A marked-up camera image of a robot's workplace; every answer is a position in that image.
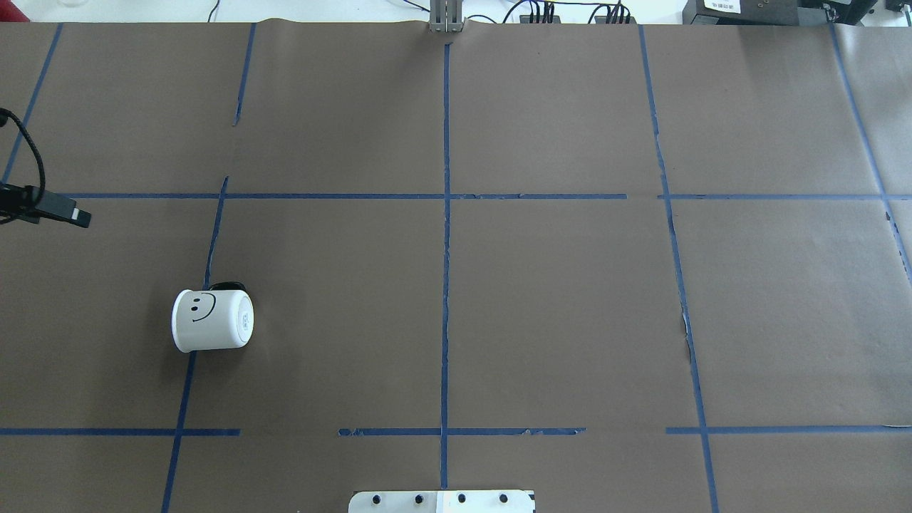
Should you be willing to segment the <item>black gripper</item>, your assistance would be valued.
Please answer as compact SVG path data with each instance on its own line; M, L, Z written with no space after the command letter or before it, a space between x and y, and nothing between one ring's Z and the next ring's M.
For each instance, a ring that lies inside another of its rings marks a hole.
M38 224L41 219L88 228L92 214L81 210L68 196L46 191L45 186L2 185L1 224Z

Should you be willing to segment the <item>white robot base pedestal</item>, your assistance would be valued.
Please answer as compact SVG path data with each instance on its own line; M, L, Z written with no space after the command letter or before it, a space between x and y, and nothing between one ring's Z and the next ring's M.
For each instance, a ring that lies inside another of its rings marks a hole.
M535 512L534 492L521 489L362 491L348 512Z

